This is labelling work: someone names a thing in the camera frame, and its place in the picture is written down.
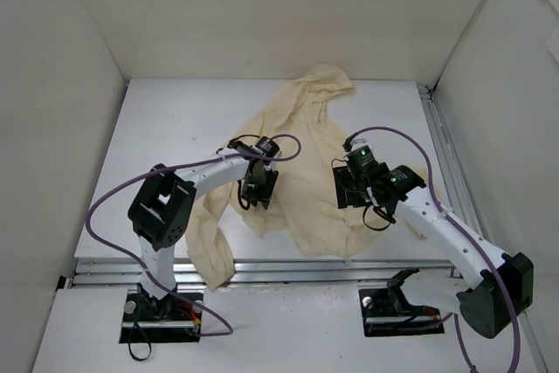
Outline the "cream yellow jacket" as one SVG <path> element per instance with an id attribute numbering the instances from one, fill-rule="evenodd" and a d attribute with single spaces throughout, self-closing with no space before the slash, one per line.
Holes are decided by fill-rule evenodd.
<path id="1" fill-rule="evenodd" d="M 336 66 L 317 65 L 277 89 L 264 81 L 211 81 L 194 104 L 199 135 L 219 144 L 237 135 L 278 135 L 288 156 L 268 209 L 243 210 L 232 183 L 196 202 L 186 252 L 208 286 L 229 280 L 237 259 L 438 257 L 404 221 L 390 226 L 372 212 L 339 209 L 330 168 L 344 140 L 364 129 L 390 166 L 425 174 L 421 152 L 432 142 L 414 82 L 354 82 Z"/>

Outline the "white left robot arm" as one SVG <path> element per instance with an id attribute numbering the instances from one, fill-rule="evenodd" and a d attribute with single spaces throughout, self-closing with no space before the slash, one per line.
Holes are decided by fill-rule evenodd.
<path id="1" fill-rule="evenodd" d="M 144 181 L 128 218 L 140 241 L 141 261 L 148 267 L 137 291 L 143 310 L 153 319 L 167 319 L 174 311 L 176 299 L 169 293 L 176 291 L 174 250 L 188 227 L 196 200 L 236 181 L 243 209 L 266 208 L 279 176 L 272 159 L 279 155 L 280 146 L 269 137 L 260 137 L 254 145 L 233 139 L 215 163 L 192 169 L 183 177 L 170 172 Z"/>

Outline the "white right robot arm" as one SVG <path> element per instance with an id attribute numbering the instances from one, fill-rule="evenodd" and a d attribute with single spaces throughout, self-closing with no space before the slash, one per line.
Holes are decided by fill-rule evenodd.
<path id="1" fill-rule="evenodd" d="M 405 314 L 429 306 L 460 314 L 479 335 L 493 339 L 533 301 L 534 265 L 523 253 L 508 255 L 438 205 L 426 181 L 411 168 L 390 169 L 369 146 L 347 153 L 333 169 L 339 208 L 373 210 L 388 224 L 406 222 L 430 240 L 460 273 L 406 269 L 388 282 L 389 308 Z"/>

